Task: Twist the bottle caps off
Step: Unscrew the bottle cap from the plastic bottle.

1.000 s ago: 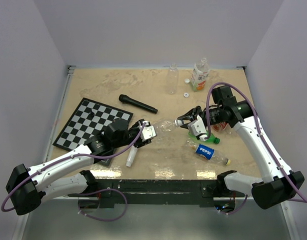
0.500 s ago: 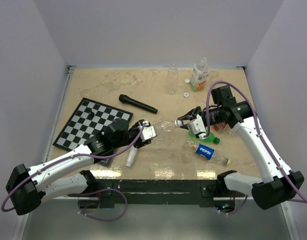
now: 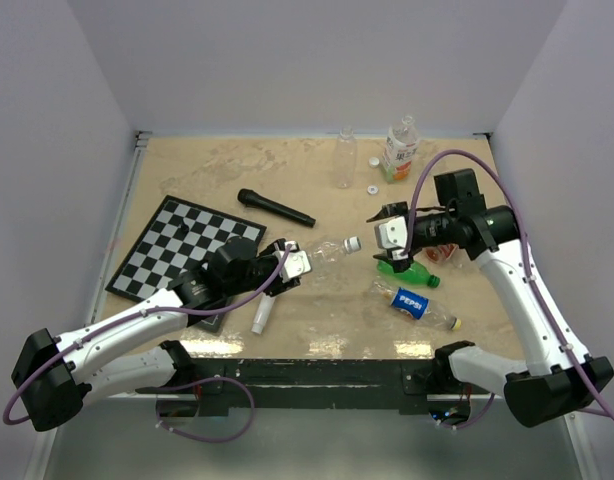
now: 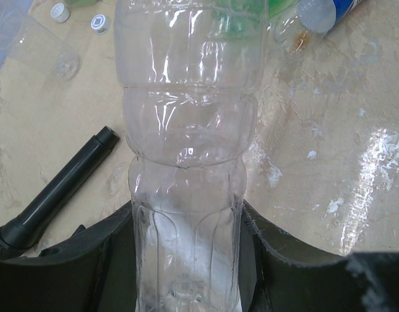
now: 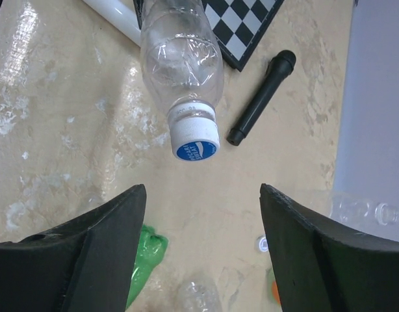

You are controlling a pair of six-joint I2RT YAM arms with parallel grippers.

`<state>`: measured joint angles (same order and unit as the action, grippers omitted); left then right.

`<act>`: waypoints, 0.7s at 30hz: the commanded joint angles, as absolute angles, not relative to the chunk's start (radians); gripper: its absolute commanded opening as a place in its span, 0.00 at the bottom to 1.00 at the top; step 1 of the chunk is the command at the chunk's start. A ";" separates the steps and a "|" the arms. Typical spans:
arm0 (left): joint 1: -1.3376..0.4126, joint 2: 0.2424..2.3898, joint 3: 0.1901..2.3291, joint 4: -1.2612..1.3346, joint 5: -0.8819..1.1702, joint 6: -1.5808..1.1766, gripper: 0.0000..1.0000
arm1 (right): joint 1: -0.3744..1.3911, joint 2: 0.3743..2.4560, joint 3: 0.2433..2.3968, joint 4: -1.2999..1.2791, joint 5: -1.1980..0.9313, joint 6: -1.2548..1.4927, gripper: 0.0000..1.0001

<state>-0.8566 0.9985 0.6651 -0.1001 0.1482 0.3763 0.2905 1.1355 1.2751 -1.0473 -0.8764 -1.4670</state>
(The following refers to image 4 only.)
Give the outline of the white bottle cap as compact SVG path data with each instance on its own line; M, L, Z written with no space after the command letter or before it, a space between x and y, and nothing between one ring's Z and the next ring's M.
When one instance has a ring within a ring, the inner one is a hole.
M52 7L50 16L58 23L64 23L70 17L70 10L64 3L57 3Z

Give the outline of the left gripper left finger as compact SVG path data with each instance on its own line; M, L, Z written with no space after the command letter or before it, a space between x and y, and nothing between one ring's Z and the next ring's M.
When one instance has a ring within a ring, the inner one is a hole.
M0 311L134 311L132 205L38 257L0 261Z

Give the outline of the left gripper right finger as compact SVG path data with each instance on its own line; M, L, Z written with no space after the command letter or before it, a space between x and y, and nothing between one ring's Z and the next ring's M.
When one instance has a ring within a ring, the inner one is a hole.
M240 301L243 311L399 311L399 252L329 253L245 202Z

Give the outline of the white cap with square mark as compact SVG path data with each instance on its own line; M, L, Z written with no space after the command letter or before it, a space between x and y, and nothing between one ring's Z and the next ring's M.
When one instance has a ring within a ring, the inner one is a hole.
M104 34L110 28L110 20L104 14L98 14L93 17L90 26L97 34Z

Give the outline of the white label tea bottle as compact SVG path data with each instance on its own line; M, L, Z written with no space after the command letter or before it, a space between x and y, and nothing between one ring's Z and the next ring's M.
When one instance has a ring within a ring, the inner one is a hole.
M64 0L64 2L71 7L79 8L92 6L96 4L98 0Z

